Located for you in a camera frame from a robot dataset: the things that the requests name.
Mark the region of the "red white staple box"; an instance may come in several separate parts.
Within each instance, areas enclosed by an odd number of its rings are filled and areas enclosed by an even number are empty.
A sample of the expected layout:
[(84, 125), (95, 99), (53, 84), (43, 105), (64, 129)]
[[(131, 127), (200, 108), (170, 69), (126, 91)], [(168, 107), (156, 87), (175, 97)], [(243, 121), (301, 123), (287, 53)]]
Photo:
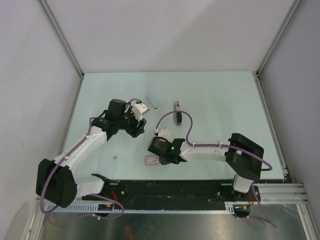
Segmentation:
[(145, 157), (146, 166), (153, 166), (153, 165), (159, 165), (159, 164), (160, 164), (160, 159), (157, 155)]

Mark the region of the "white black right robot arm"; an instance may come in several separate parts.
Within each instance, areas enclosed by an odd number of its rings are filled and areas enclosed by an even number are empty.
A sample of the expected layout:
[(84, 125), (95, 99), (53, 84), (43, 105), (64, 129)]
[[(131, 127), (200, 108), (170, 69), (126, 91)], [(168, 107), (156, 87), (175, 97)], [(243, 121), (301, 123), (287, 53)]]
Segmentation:
[(162, 165), (180, 164), (194, 160), (213, 160), (227, 163), (235, 172), (231, 196), (242, 201), (248, 196), (252, 182), (261, 177), (264, 148), (240, 133), (217, 143), (187, 143), (184, 138), (169, 141), (155, 136), (147, 150), (159, 157)]

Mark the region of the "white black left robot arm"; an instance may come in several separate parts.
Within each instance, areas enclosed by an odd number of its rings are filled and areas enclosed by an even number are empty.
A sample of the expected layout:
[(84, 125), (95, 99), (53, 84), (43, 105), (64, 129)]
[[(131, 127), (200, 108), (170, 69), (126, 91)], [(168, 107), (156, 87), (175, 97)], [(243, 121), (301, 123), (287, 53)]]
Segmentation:
[(66, 208), (76, 198), (90, 194), (100, 200), (110, 196), (111, 188), (105, 184), (105, 177), (93, 173), (77, 178), (76, 172), (95, 150), (118, 131), (125, 131), (132, 138), (144, 133), (147, 123), (144, 115), (150, 108), (140, 99), (135, 98), (134, 102), (112, 99), (106, 110), (89, 119), (87, 132), (72, 147), (53, 160), (45, 158), (39, 163), (35, 192), (42, 207), (45, 200)]

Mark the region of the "light blue staple box sleeve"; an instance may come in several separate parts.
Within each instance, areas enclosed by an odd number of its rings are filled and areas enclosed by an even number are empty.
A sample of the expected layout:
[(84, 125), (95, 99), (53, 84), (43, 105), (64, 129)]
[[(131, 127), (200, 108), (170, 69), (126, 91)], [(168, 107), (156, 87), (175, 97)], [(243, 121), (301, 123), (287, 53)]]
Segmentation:
[(154, 111), (158, 111), (159, 110), (159, 102), (157, 100), (157, 98), (152, 95), (152, 94), (148, 94), (146, 96), (146, 100), (149, 103), (150, 107), (154, 110)]

